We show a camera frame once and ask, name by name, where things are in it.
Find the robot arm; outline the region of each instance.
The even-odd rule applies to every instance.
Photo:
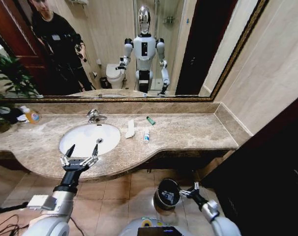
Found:
[[[119,66],[115,68],[116,70],[127,69],[127,66],[130,63],[130,55],[131,55],[131,52],[133,51],[133,47],[134,47],[133,40],[131,40],[130,38],[125,39],[125,47],[124,47],[125,54],[123,57],[120,58]]]
[[[75,145],[60,158],[66,173],[61,183],[54,188],[53,195],[35,195],[29,202],[28,208],[44,211],[40,217],[30,221],[30,226],[23,236],[68,236],[68,221],[73,210],[80,174],[98,161],[98,144],[92,156],[87,159],[69,159],[74,148]]]
[[[207,201],[199,194],[198,182],[187,191],[181,190],[180,194],[192,198],[198,205],[207,221],[211,224],[216,236],[241,236],[237,225],[226,217],[219,217],[218,204],[214,200]]]
[[[169,79],[168,70],[166,69],[168,64],[167,64],[167,61],[165,60],[165,56],[164,56],[164,40],[163,40],[163,38],[160,38],[157,40],[156,48],[157,48],[157,52],[158,52],[160,66],[162,68],[161,74],[162,74],[162,80],[163,80],[162,91],[159,94],[165,94],[165,91],[167,90],[167,88],[170,84],[170,79]]]

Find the black shirt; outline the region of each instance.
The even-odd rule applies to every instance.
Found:
[[[58,64],[81,65],[75,45],[83,41],[65,18],[54,13],[52,20],[48,22],[37,13],[32,16],[32,26],[35,35],[50,46]]]

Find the paper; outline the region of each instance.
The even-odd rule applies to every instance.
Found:
[[[128,130],[127,133],[125,134],[125,138],[131,138],[135,135],[135,123],[134,123],[134,119],[131,119],[128,122]]]

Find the chrome faucet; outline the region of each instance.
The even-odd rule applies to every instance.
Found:
[[[87,117],[89,118],[88,123],[97,122],[98,120],[106,120],[106,116],[101,116],[96,109],[92,109],[88,112]]]

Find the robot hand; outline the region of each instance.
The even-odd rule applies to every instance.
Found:
[[[126,70],[127,69],[127,65],[128,65],[126,59],[127,58],[125,58],[125,57],[121,57],[120,58],[120,61],[119,61],[119,66],[116,67],[115,70],[121,70],[121,69]]]

